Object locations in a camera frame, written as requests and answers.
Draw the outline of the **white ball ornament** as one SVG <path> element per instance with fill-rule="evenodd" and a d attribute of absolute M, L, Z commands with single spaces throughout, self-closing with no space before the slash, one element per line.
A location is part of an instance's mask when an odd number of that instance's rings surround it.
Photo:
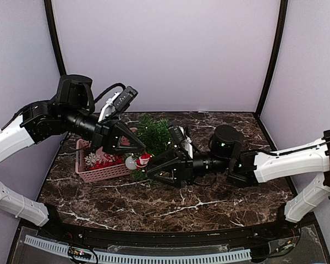
<path fill-rule="evenodd" d="M 129 156 L 125 159 L 125 166 L 127 167 L 127 169 L 131 170 L 131 171 L 134 171 L 136 170 L 138 167 L 137 167 L 137 157 L 135 156 Z"/>

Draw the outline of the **red santa ornament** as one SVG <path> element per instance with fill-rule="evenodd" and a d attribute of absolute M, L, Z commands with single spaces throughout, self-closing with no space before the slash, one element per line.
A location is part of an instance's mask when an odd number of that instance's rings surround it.
<path fill-rule="evenodd" d="M 136 160 L 136 167 L 138 169 L 145 168 L 149 161 L 151 160 L 152 156 L 149 153 L 143 153 L 137 160 Z"/>

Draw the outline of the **small green christmas tree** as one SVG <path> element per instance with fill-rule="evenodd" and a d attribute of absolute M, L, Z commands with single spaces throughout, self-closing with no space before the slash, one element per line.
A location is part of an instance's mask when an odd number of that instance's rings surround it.
<path fill-rule="evenodd" d="M 138 119 L 135 135 L 146 145 L 142 152 L 134 153 L 139 158 L 143 153 L 149 153 L 151 156 L 157 156 L 173 146 L 172 136 L 167 128 L 168 119 L 144 114 Z"/>

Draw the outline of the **pink plastic basket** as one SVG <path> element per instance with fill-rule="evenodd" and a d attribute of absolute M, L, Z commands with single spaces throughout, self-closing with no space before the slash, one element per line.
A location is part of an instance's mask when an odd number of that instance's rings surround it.
<path fill-rule="evenodd" d="M 112 155 L 102 151 L 100 147 L 95 154 L 101 157 L 101 161 L 93 168 L 85 167 L 84 157 L 89 153 L 90 142 L 79 139 L 76 143 L 75 172 L 86 183 L 97 182 L 129 175 L 131 170 L 127 169 L 123 155 Z"/>

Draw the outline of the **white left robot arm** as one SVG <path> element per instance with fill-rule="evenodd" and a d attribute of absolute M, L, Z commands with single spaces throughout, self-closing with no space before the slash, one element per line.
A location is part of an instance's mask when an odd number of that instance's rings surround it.
<path fill-rule="evenodd" d="M 143 151 L 144 143 L 119 118 L 137 95 L 133 87 L 116 83 L 94 97 L 91 78 L 61 76 L 50 100 L 22 107 L 0 129 L 0 164 L 67 132 L 86 140 L 92 152 L 122 155 Z"/>

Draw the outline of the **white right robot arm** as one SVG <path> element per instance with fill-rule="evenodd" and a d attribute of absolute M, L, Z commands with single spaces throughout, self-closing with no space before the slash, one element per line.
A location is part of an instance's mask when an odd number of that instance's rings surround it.
<path fill-rule="evenodd" d="M 300 222 L 330 199 L 330 130 L 315 141 L 285 150 L 243 150 L 244 135 L 232 126 L 220 125 L 210 137 L 207 152 L 193 146 L 184 128 L 170 124 L 168 130 L 174 146 L 150 159 L 146 175 L 176 188 L 182 182 L 193 185 L 197 177 L 210 173 L 227 173 L 227 182 L 239 188 L 295 175 L 315 176 L 279 208 L 278 220 L 269 230 L 276 239 L 290 231 L 291 223 Z"/>

